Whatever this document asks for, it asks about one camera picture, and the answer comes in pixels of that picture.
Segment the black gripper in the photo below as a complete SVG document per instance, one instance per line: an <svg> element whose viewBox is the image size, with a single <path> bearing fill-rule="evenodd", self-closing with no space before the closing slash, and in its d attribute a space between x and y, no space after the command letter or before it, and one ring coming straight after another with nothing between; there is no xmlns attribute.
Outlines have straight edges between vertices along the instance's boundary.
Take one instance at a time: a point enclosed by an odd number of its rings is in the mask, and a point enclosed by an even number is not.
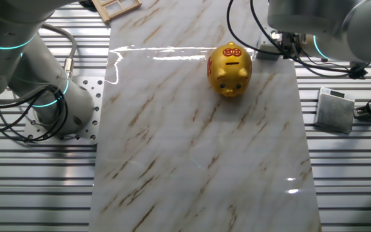
<svg viewBox="0 0 371 232"><path fill-rule="evenodd" d="M278 45L283 50L282 59L296 60L296 57L304 57L305 54L300 44L300 37L294 33L279 32Z"/></svg>

